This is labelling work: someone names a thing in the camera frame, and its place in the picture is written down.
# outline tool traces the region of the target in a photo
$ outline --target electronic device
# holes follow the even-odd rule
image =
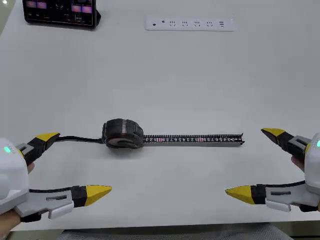
[[[24,18],[30,24],[94,29],[101,15],[96,0],[22,0]]]

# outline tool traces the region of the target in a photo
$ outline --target gray floor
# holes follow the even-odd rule
[[[0,0],[0,35],[6,25],[15,0]],[[305,222],[277,222],[274,223],[278,228],[287,233],[289,236],[320,236],[320,221]],[[45,230],[45,231],[24,231],[13,232],[7,239],[9,240],[55,240],[62,230]]]

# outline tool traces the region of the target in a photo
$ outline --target green led light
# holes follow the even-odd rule
[[[8,153],[8,154],[11,153],[10,148],[8,148],[7,146],[4,147],[4,150],[5,150],[5,152]]]

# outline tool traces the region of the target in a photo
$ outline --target extended measuring tape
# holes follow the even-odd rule
[[[244,143],[243,134],[144,135],[143,129],[128,119],[113,119],[102,129],[102,142],[111,148],[138,149],[145,146],[236,147]]]

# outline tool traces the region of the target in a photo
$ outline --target black cord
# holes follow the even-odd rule
[[[94,138],[86,138],[86,137],[78,137],[78,136],[60,136],[56,140],[56,142],[64,142],[64,141],[104,144],[104,142],[102,141],[102,138],[94,139]]]

